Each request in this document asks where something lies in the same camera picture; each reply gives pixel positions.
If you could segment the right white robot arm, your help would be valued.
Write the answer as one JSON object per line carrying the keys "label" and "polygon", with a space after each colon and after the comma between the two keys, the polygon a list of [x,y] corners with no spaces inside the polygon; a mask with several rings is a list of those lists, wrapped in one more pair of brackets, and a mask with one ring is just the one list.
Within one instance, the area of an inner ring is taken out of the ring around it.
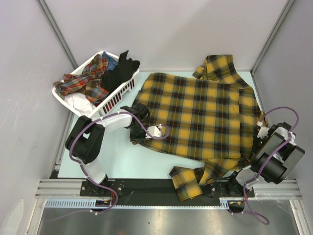
{"label": "right white robot arm", "polygon": [[235,171],[225,184],[228,195],[243,196],[258,183],[281,183],[295,168],[305,150],[295,143],[296,134],[286,122],[257,127],[250,165]]}

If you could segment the white shirt in basket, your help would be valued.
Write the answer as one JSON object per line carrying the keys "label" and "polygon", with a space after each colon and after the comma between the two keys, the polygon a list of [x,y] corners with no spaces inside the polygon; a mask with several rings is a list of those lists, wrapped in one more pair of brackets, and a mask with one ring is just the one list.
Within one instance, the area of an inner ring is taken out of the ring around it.
{"label": "white shirt in basket", "polygon": [[68,94],[65,96],[64,101],[75,110],[84,114],[89,114],[96,108],[82,93]]}

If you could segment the blue shirt in basket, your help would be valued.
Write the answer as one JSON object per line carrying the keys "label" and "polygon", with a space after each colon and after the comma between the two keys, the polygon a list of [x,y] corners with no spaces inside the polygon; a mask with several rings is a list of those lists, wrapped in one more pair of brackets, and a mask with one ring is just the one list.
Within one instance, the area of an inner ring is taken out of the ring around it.
{"label": "blue shirt in basket", "polygon": [[116,61],[112,56],[108,55],[105,51],[102,53],[102,57],[104,57],[108,63],[105,71],[114,70],[114,68],[118,65],[118,61]]}

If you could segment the left corner aluminium post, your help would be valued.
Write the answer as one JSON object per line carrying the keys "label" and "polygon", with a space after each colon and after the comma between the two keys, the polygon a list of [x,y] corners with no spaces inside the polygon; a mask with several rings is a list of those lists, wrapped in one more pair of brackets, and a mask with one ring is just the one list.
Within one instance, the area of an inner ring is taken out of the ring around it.
{"label": "left corner aluminium post", "polygon": [[61,32],[57,21],[55,20],[52,11],[50,10],[47,2],[45,0],[36,0],[36,3],[38,4],[43,16],[45,17],[48,25],[50,26],[54,36],[56,37],[56,40],[58,41],[62,51],[64,52],[66,58],[68,59],[71,66],[76,69],[78,68],[78,63],[76,59],[73,56],[73,53],[63,35]]}

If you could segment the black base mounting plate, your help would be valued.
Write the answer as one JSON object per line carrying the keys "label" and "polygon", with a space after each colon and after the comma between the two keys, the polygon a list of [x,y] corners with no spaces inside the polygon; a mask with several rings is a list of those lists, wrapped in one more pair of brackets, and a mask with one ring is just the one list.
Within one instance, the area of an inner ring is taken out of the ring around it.
{"label": "black base mounting plate", "polygon": [[244,194],[227,180],[219,180],[201,187],[202,194],[180,201],[170,179],[110,179],[105,186],[116,191],[119,206],[208,207],[227,202],[242,204]]}

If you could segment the right corner aluminium post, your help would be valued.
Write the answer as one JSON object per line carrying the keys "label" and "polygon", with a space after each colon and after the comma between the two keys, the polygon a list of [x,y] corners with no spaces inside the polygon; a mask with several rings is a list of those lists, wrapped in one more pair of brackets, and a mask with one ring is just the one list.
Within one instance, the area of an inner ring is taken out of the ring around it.
{"label": "right corner aluminium post", "polygon": [[285,22],[285,19],[287,18],[288,14],[290,13],[291,9],[293,8],[293,6],[296,2],[297,2],[296,0],[288,0],[286,2],[286,4],[284,5],[284,7],[283,7],[277,21],[275,22],[264,46],[261,49],[261,52],[257,56],[257,59],[254,62],[253,66],[250,70],[250,74],[252,76],[254,76],[256,71],[258,70],[261,61],[263,60],[264,56],[266,55],[267,51],[269,50],[270,46],[272,45],[272,43],[273,43],[274,39],[276,38],[279,30],[281,29],[283,23]]}

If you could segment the red plaid shirt in basket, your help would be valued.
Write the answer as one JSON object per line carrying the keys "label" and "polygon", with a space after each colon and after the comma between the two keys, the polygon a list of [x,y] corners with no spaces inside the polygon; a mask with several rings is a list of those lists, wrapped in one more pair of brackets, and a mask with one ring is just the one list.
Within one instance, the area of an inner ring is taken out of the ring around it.
{"label": "red plaid shirt in basket", "polygon": [[101,77],[108,64],[105,57],[99,54],[94,56],[81,74],[64,74],[62,81],[54,82],[56,93],[62,96],[80,93],[97,106],[109,95],[109,92],[101,87]]}

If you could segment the yellow plaid long sleeve shirt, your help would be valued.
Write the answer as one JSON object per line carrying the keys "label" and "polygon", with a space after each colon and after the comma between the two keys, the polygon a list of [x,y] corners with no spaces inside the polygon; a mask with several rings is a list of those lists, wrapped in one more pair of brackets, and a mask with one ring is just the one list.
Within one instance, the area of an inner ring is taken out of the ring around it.
{"label": "yellow plaid long sleeve shirt", "polygon": [[139,103],[150,111],[150,126],[169,127],[162,131],[165,139],[144,141],[144,147],[203,163],[171,169],[180,201],[201,195],[204,186],[249,165],[263,112],[232,55],[207,56],[192,78],[151,73],[135,97],[134,104]]}

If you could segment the aluminium frame rail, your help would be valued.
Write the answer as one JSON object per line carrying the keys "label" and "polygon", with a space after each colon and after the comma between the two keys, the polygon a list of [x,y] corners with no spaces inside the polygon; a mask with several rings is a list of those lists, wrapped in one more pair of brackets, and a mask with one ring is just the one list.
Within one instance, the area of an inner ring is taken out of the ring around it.
{"label": "aluminium frame rail", "polygon": [[[84,179],[41,179],[35,194],[37,198],[79,198]],[[254,200],[301,200],[296,180],[283,180],[280,184],[258,183],[254,187]]]}

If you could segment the corner aluminium post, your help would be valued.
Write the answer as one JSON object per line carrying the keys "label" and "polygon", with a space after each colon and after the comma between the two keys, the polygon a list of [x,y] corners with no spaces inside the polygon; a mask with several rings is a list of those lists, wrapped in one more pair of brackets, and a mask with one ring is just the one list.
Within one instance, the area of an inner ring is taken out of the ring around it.
{"label": "corner aluminium post", "polygon": [[254,62],[253,66],[250,70],[250,74],[252,76],[254,76],[256,71],[258,70],[261,61],[263,60],[264,56],[266,55],[267,51],[269,50],[270,46],[272,45],[272,43],[273,43],[274,39],[276,38],[279,30],[281,29],[283,23],[285,22],[285,19],[287,18],[288,14],[290,13],[291,9],[293,8],[293,6],[296,2],[297,2],[296,0],[288,0],[286,2],[286,4],[284,5],[284,7],[283,7],[277,21],[275,22],[264,46],[261,49],[261,52],[257,56],[257,59]]}
{"label": "corner aluminium post", "polygon": [[76,59],[73,56],[73,53],[63,35],[61,32],[57,21],[55,20],[52,11],[50,10],[47,2],[45,0],[36,0],[36,3],[38,4],[43,16],[45,17],[48,25],[50,26],[54,36],[56,37],[56,40],[58,41],[62,51],[64,52],[66,58],[68,59],[71,66],[76,69],[78,68],[78,63]]}

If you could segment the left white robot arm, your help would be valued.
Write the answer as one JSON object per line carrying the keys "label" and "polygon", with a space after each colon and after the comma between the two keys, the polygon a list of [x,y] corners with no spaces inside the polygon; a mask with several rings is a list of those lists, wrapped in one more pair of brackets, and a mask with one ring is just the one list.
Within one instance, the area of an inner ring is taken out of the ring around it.
{"label": "left white robot arm", "polygon": [[125,128],[130,131],[130,141],[138,144],[148,139],[149,136],[140,126],[148,127],[150,111],[144,104],[132,107],[123,106],[120,113],[108,115],[99,123],[93,123],[87,116],[80,116],[70,132],[65,147],[72,150],[73,161],[83,166],[83,173],[91,178],[91,190],[96,195],[104,195],[108,190],[108,177],[98,159],[103,138],[106,134]]}

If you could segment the black shirt in basket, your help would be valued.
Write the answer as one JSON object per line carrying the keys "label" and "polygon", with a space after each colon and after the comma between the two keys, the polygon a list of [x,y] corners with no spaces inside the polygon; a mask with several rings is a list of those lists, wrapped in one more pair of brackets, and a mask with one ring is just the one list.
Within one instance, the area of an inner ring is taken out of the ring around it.
{"label": "black shirt in basket", "polygon": [[118,64],[112,70],[106,70],[101,76],[101,88],[112,93],[122,83],[129,81],[139,69],[140,61],[127,58],[129,51],[119,55]]}

